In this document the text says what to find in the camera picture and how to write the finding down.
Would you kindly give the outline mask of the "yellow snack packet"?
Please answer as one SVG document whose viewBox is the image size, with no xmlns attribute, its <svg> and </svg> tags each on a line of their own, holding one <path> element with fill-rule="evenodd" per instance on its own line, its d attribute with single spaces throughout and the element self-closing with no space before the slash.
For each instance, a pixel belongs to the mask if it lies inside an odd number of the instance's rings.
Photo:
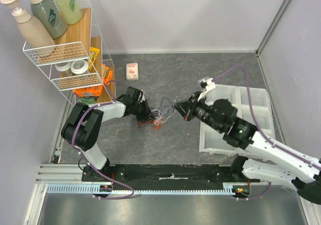
<svg viewBox="0 0 321 225">
<path fill-rule="evenodd" d="M 88 59 L 88 64 L 89 64 L 89 70 L 92 69 L 92 66 L 96 60 L 96 58 L 98 57 L 100 53 L 100 49 L 99 48 L 96 48 L 96 47 L 90 47 L 90 56 L 89 56 L 89 59 Z"/>
</svg>

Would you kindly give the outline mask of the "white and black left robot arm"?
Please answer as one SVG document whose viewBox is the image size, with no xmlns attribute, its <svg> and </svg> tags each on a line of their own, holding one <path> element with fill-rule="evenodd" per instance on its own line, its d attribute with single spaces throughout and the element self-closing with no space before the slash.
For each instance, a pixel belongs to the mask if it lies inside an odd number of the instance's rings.
<svg viewBox="0 0 321 225">
<path fill-rule="evenodd" d="M 106 181 L 110 176 L 110 161 L 97 144 L 101 125 L 130 115 L 136 116 L 139 123 L 155 120 L 142 90 L 131 86 L 109 102 L 93 106 L 76 103 L 61 130 L 62 138 L 92 167 L 98 181 Z"/>
</svg>

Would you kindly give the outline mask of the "orange flat package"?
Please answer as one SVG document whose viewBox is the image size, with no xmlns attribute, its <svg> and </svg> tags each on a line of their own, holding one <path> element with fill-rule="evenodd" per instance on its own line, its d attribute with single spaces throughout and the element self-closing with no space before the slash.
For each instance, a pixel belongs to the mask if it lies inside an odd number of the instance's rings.
<svg viewBox="0 0 321 225">
<path fill-rule="evenodd" d="M 100 96 L 103 85 L 74 89 L 73 93 L 78 97 Z"/>
</svg>

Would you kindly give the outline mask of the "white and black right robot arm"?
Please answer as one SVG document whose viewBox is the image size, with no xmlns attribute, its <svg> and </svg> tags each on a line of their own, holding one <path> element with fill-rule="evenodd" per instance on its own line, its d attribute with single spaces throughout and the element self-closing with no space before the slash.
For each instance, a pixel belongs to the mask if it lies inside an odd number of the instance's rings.
<svg viewBox="0 0 321 225">
<path fill-rule="evenodd" d="M 208 105 L 198 91 L 188 100 L 176 103 L 174 108 L 185 121 L 198 118 L 223 134 L 223 140 L 232 147 L 272 161 L 272 164 L 263 164 L 244 156 L 237 157 L 229 170 L 234 181 L 248 178 L 280 184 L 309 202 L 320 204 L 320 159 L 266 136 L 258 126 L 237 117 L 237 108 L 227 99 Z"/>
</svg>

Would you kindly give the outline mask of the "green box on shelf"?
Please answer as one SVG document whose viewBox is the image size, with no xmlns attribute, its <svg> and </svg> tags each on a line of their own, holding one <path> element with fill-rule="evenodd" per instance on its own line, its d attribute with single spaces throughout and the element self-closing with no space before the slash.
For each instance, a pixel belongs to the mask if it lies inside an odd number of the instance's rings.
<svg viewBox="0 0 321 225">
<path fill-rule="evenodd" d="M 97 102 L 97 99 L 97 96 L 87 96 L 78 98 L 78 101 L 85 104 L 95 104 Z"/>
</svg>

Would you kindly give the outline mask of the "orange box on shelf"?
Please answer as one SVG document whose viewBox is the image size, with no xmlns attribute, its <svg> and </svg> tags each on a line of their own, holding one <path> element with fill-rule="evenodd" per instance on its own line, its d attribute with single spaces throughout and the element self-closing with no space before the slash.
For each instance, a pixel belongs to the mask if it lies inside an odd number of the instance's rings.
<svg viewBox="0 0 321 225">
<path fill-rule="evenodd" d="M 102 65 L 102 77 L 103 77 L 103 83 L 106 85 L 113 76 L 113 68 L 107 66 L 106 64 Z"/>
</svg>

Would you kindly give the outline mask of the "aluminium frame rail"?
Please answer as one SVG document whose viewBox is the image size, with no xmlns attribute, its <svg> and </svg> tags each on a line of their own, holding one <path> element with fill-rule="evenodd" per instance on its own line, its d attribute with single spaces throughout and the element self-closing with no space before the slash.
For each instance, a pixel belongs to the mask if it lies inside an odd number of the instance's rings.
<svg viewBox="0 0 321 225">
<path fill-rule="evenodd" d="M 81 183 L 82 170 L 77 164 L 42 164 L 36 183 L 76 184 Z"/>
</svg>

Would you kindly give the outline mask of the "white and red small box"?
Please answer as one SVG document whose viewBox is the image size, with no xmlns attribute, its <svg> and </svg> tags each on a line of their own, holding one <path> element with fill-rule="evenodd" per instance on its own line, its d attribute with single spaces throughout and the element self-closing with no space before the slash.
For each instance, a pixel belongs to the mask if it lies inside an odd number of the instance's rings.
<svg viewBox="0 0 321 225">
<path fill-rule="evenodd" d="M 137 63 L 126 64 L 126 79 L 127 81 L 135 81 L 139 79 Z"/>
</svg>

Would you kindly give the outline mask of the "white compartment organizer tray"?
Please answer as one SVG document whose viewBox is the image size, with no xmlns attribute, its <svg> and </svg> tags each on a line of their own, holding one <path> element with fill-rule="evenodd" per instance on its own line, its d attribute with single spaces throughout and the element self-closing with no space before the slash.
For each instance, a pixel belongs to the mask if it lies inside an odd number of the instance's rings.
<svg viewBox="0 0 321 225">
<path fill-rule="evenodd" d="M 272 118 L 270 99 L 267 91 L 261 88 L 250 88 L 252 108 L 255 118 L 266 136 L 275 138 L 275 130 Z M 242 86 L 230 86 L 217 84 L 216 88 L 207 95 L 206 104 L 213 104 L 218 99 L 227 99 L 232 106 L 238 109 L 237 116 L 252 124 L 255 124 L 248 101 L 247 88 Z M 200 124 L 199 151 L 210 155 L 220 154 L 232 157 L 234 155 L 260 159 L 259 155 L 234 148 L 223 140 L 223 134 L 219 134 L 208 125 Z"/>
</svg>

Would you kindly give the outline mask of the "dark green pump bottle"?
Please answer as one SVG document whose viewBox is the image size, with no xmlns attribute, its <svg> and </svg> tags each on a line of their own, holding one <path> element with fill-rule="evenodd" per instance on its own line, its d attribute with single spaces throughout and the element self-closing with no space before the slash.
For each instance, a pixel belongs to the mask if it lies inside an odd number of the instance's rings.
<svg viewBox="0 0 321 225">
<path fill-rule="evenodd" d="M 67 24 L 51 0 L 30 0 L 32 14 L 44 25 L 53 39 L 67 31 Z"/>
</svg>

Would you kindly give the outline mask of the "light green bottle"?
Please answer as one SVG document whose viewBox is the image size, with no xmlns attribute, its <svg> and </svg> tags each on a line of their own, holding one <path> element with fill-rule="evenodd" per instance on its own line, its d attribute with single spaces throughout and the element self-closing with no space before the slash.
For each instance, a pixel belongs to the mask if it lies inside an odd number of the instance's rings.
<svg viewBox="0 0 321 225">
<path fill-rule="evenodd" d="M 54 0 L 60 13 L 68 25 L 79 22 L 82 18 L 82 11 L 76 0 Z"/>
</svg>

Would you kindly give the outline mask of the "beige pump bottle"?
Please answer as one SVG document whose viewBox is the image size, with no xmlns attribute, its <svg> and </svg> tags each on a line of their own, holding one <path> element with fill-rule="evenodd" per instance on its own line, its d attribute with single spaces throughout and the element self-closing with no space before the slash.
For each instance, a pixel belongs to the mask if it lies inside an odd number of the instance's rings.
<svg viewBox="0 0 321 225">
<path fill-rule="evenodd" d="M 12 8 L 12 15 L 17 22 L 17 27 L 25 41 L 40 57 L 48 57 L 55 50 L 55 41 L 42 24 L 25 8 L 20 6 L 21 0 L 1 0 L 1 3 Z"/>
</svg>

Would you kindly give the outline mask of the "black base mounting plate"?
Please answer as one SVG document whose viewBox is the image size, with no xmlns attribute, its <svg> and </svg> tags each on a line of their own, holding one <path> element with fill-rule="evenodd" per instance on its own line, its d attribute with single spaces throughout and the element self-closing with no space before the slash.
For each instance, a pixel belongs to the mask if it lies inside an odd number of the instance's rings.
<svg viewBox="0 0 321 225">
<path fill-rule="evenodd" d="M 204 180 L 214 183 L 247 183 L 250 179 L 234 171 L 230 166 L 214 164 L 115 164 L 107 169 L 106 176 L 128 184 L 131 181 L 146 179 L 148 181 L 165 179 Z"/>
</svg>

